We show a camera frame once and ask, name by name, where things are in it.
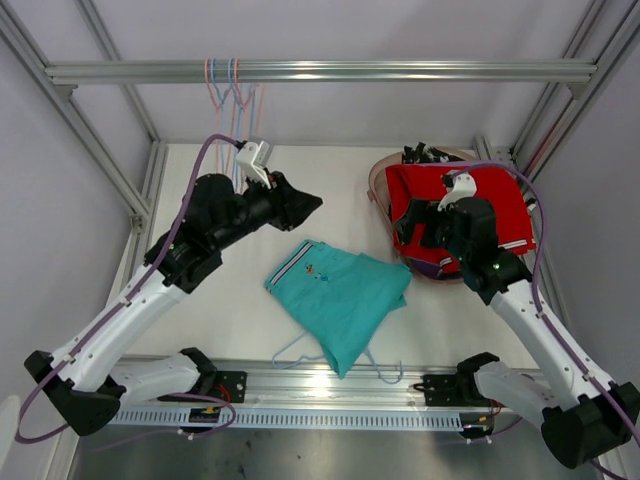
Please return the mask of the red trousers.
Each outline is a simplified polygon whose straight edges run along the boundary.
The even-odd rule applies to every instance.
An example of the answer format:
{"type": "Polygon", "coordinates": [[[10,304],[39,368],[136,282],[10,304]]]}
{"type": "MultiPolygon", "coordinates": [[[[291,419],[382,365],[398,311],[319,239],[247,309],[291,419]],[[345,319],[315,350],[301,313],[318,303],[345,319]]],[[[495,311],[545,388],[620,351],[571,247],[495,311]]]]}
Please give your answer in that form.
{"type": "MultiPolygon", "coordinates": [[[[408,207],[412,199],[424,199],[438,203],[446,194],[442,177],[450,171],[469,167],[470,163],[400,164],[385,170],[391,197],[391,221],[394,222],[408,207]]],[[[475,179],[478,198],[488,200],[497,217],[498,244],[516,255],[524,255],[535,248],[529,211],[516,180],[506,171],[480,168],[470,172],[475,179]]],[[[393,245],[398,250],[395,234],[393,245]]],[[[411,257],[425,258],[428,251],[414,247],[411,257]]]]}

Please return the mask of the lilac trousers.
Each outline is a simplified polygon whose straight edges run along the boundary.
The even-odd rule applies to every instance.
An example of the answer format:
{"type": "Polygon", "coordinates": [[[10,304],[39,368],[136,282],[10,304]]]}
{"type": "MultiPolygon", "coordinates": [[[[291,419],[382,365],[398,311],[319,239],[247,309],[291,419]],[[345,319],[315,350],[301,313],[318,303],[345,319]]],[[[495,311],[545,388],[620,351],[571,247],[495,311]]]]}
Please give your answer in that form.
{"type": "Polygon", "coordinates": [[[406,257],[407,265],[417,275],[434,281],[461,280],[459,265],[447,253],[428,251],[425,258],[406,257]]]}

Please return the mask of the black white patterned trousers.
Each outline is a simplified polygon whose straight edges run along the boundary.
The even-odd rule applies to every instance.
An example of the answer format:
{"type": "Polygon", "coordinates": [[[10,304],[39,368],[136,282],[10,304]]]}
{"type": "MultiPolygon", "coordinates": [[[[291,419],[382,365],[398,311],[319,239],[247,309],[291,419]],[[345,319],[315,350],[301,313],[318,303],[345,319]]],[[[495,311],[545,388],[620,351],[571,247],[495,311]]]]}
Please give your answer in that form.
{"type": "Polygon", "coordinates": [[[405,146],[402,152],[402,164],[432,164],[463,162],[464,159],[458,155],[447,153],[433,146],[428,146],[423,142],[418,142],[415,147],[405,146]]]}

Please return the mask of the teal trousers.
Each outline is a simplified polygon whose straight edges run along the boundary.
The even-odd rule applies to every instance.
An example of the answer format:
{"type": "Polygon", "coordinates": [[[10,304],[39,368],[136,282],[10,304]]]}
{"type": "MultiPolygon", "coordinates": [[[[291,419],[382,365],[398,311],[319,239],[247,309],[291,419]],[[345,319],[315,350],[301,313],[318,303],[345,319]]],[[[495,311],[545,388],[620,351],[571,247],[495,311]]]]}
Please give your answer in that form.
{"type": "Polygon", "coordinates": [[[406,305],[411,280],[404,265],[307,239],[267,276],[264,288],[344,378],[387,315],[406,305]]]}

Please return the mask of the light blue wire hanger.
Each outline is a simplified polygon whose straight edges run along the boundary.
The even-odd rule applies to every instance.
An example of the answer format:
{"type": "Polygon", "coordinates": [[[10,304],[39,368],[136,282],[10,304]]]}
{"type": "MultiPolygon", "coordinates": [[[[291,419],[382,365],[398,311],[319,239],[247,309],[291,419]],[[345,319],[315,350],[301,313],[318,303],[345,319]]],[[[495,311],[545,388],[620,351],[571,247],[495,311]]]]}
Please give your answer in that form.
{"type": "Polygon", "coordinates": [[[231,89],[228,84],[227,79],[227,64],[228,61],[222,62],[216,58],[211,58],[215,61],[214,67],[214,75],[216,84],[223,96],[224,100],[224,108],[223,108],[223,120],[222,120],[222,132],[225,134],[232,135],[232,113],[233,113],[233,97],[231,93],[231,89]]]}

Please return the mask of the salmon pink wire hanger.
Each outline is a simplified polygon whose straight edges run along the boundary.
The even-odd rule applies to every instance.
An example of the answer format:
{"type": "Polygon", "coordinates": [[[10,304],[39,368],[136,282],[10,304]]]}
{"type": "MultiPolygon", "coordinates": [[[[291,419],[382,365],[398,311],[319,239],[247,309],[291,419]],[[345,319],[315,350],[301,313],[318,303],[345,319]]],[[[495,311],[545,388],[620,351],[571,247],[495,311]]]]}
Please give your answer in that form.
{"type": "Polygon", "coordinates": [[[258,129],[264,97],[264,85],[261,83],[241,83],[239,75],[240,60],[231,63],[232,87],[235,91],[235,103],[238,108],[238,133],[241,139],[248,139],[258,129]]]}

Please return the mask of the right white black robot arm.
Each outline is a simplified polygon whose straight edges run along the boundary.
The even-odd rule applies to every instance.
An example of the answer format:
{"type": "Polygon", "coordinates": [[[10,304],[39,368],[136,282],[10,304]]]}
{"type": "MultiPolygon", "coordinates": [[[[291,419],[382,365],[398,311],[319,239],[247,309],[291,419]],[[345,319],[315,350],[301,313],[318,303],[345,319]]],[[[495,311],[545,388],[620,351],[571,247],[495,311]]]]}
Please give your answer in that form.
{"type": "Polygon", "coordinates": [[[456,395],[467,404],[496,400],[536,426],[563,466],[574,469],[638,439],[639,390],[617,383],[577,344],[540,296],[525,263],[498,243],[489,201],[413,199],[394,223],[408,243],[446,250],[459,263],[465,285],[516,334],[548,383],[542,387],[499,360],[460,374],[456,395]]]}

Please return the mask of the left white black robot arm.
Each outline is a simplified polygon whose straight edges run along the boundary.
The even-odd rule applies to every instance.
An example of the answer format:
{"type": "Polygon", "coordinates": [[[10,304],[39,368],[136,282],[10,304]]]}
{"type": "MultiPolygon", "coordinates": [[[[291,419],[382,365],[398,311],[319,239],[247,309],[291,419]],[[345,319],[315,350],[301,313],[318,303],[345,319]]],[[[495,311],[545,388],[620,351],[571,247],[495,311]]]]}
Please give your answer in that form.
{"type": "Polygon", "coordinates": [[[24,366],[79,436],[106,426],[131,403],[152,399],[203,401],[218,370],[198,348],[119,369],[123,354],[155,321],[184,301],[222,264],[222,252],[264,225],[291,231],[321,205],[275,171],[235,192],[223,174],[190,181],[171,229],[146,253],[130,283],[81,333],[53,352],[34,351],[24,366]]]}

